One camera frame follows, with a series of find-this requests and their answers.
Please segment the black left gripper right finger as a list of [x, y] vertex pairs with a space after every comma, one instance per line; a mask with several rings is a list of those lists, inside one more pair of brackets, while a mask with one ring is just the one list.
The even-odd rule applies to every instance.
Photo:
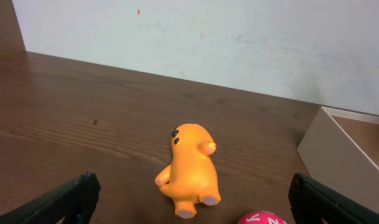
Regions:
[[379, 224], [379, 214], [300, 172], [288, 193], [297, 224]]

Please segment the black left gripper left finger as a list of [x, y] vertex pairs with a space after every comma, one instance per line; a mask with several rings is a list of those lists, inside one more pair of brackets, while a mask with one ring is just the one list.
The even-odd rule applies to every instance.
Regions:
[[99, 200], [96, 174], [86, 172], [4, 215], [0, 224], [89, 224]]

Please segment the white cardboard box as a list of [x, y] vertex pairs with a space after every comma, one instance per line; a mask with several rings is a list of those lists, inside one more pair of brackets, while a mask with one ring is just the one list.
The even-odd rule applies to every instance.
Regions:
[[297, 151], [313, 179], [379, 213], [379, 116], [321, 107]]

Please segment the orange dinosaur toy figure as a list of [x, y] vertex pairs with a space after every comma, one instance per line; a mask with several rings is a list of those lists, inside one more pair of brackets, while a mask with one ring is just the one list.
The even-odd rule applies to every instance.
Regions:
[[218, 175], [211, 160], [217, 144], [201, 125], [185, 123], [171, 134], [172, 162], [154, 179], [159, 190], [172, 199], [181, 218], [196, 215], [195, 204], [213, 206], [221, 201]]

